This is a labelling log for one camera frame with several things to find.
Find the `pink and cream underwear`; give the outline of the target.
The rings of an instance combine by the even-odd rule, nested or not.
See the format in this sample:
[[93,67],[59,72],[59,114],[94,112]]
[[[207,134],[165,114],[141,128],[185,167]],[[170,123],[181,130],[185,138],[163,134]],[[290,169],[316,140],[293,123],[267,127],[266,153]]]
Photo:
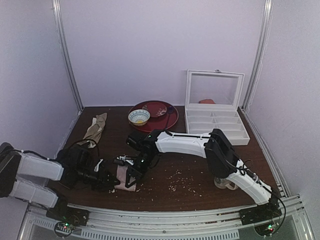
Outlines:
[[117,170],[116,170],[116,178],[119,180],[120,184],[115,185],[114,188],[116,190],[124,190],[124,191],[128,191],[128,192],[135,192],[137,189],[137,184],[135,183],[134,185],[132,185],[131,187],[127,188],[125,186],[126,183],[126,173],[127,173],[127,166],[117,166]]

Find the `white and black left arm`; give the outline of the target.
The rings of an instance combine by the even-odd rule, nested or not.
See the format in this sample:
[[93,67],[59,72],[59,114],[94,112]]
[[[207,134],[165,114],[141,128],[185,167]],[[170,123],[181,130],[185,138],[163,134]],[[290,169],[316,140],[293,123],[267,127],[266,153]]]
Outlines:
[[100,159],[92,166],[86,144],[74,143],[60,150],[53,159],[32,150],[15,149],[10,143],[3,142],[0,145],[0,196],[55,207],[58,193],[36,179],[58,182],[68,190],[78,183],[90,186],[93,191],[113,190],[120,181],[102,163]]

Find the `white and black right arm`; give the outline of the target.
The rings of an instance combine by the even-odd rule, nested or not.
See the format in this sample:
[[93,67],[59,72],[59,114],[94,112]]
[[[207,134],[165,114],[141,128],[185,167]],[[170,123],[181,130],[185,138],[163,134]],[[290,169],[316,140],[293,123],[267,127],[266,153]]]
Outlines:
[[176,133],[167,129],[155,129],[147,135],[133,132],[128,135],[126,144],[139,154],[118,156],[113,162],[127,167],[127,188],[144,177],[156,156],[165,153],[194,155],[206,159],[208,169],[215,178],[228,180],[247,193],[257,204],[259,212],[279,210],[280,199],[276,192],[247,168],[218,128],[203,134]]

